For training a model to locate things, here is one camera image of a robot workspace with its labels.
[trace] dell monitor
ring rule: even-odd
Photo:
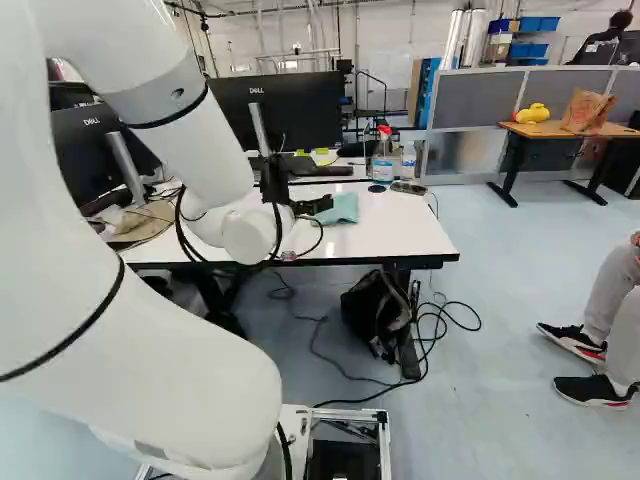
[[[212,78],[208,83],[245,150],[258,150],[250,103],[260,105],[272,150],[309,151],[342,143],[340,72]]]
[[[104,103],[51,112],[51,127],[58,165],[78,207],[124,183],[105,134],[120,132],[139,174],[153,175],[157,157]]]

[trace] blue cloth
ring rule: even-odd
[[[357,193],[341,193],[340,195],[332,195],[331,198],[333,198],[333,208],[314,216],[322,226],[335,225],[336,223],[358,223],[360,213]]]

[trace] gray floor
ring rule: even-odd
[[[484,185],[433,188],[442,224],[461,252],[459,263],[434,273],[433,286],[471,304],[484,328],[450,328],[430,356],[424,382],[363,405],[390,412],[394,478],[634,476],[640,465],[640,405],[609,412],[560,399],[551,389],[552,377],[586,375],[590,369],[534,328],[538,321],[580,322],[601,260],[640,227],[640,201],[602,190],[611,200],[605,208],[559,182],[517,184],[513,193],[521,206],[510,209]],[[336,315],[340,292],[366,270],[280,271],[299,288],[295,311],[330,315],[319,350],[351,374],[394,381],[397,370],[373,360]],[[427,273],[417,277],[425,280]],[[277,286],[273,274],[263,273],[245,292],[238,313],[277,362],[285,401],[311,405],[376,391],[375,385],[344,380],[309,354],[314,324],[291,318],[285,304],[266,299]],[[473,322],[465,312],[454,312]],[[423,334],[432,328],[433,322],[423,322]]]

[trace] blue storage bin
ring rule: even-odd
[[[489,22],[489,30],[487,33],[501,33],[509,31],[509,23],[512,21],[511,18],[501,18],[500,20],[492,20]]]
[[[560,17],[542,17],[540,19],[541,32],[555,32],[558,29]]]
[[[531,47],[531,45],[528,43],[512,43],[510,51],[511,58],[530,57],[531,54],[529,53],[529,47]]]
[[[529,57],[544,57],[547,54],[548,43],[532,43],[529,45]]]
[[[537,32],[540,30],[542,17],[522,17],[520,19],[520,32]]]

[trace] plastic bottle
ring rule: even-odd
[[[378,131],[380,132],[380,141],[371,157],[372,177],[374,182],[386,184],[393,182],[393,161],[388,155],[388,139],[391,129],[379,126]]]
[[[416,147],[413,142],[404,145],[402,149],[402,168],[400,169],[400,178],[402,180],[413,180],[416,171]]]

